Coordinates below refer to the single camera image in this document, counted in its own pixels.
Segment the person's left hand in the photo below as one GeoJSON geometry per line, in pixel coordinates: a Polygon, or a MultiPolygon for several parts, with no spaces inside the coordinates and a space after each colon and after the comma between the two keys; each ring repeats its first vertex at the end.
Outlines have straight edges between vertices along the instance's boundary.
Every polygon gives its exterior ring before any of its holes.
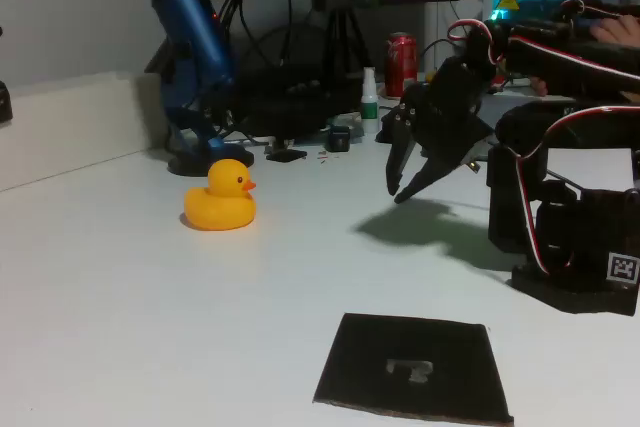
{"type": "Polygon", "coordinates": [[[590,33],[599,42],[630,47],[638,47],[640,43],[639,20],[630,15],[603,19],[591,26],[590,33]]]}

